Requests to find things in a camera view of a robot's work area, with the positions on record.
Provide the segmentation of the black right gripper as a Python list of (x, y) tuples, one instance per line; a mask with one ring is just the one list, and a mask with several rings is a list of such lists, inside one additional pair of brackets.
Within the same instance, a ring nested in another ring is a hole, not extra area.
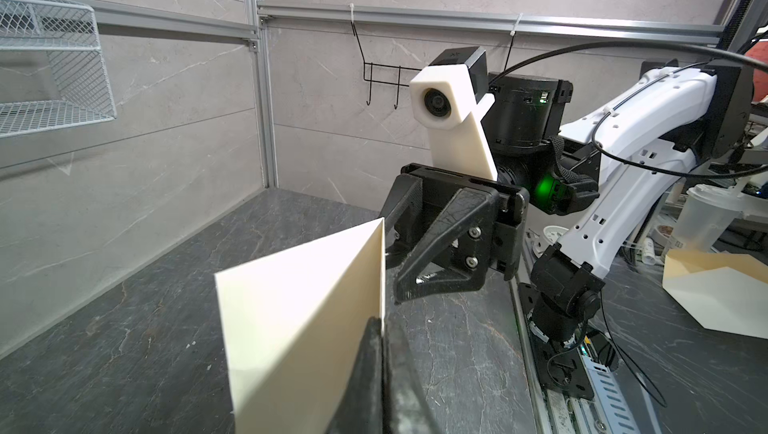
[(525, 189), (509, 183), (404, 166), (379, 214), (386, 268), (404, 261), (395, 302), (477, 291), (491, 267), (516, 266), (528, 201)]

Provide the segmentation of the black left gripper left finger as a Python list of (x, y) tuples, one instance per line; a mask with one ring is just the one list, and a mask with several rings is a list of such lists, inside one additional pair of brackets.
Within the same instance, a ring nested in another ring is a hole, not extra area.
[(342, 399), (327, 433), (382, 433), (384, 350), (381, 319), (369, 318)]

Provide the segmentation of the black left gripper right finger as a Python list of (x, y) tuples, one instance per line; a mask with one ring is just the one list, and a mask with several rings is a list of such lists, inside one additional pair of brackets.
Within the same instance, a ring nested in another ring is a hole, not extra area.
[(387, 319), (384, 334), (383, 408), (385, 433), (440, 433), (427, 403), (402, 326)]

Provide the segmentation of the beige letter paper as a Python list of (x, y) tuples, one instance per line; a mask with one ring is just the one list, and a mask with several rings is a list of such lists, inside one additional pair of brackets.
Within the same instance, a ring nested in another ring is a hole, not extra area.
[(216, 273), (238, 433), (322, 433), (385, 309), (378, 218)]

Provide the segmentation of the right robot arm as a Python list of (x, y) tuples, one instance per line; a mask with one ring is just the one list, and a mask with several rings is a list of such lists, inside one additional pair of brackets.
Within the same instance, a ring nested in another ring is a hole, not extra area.
[(616, 253), (665, 190), (739, 148), (767, 68), (704, 46), (649, 48), (698, 61), (649, 69), (570, 123), (566, 83), (491, 74), (482, 47), (447, 49), (410, 80), (432, 162), (404, 166), (381, 210), (397, 303), (479, 290), (490, 269), (511, 277), (529, 207), (578, 214), (534, 263), (525, 319), (541, 386), (593, 398), (579, 355)]

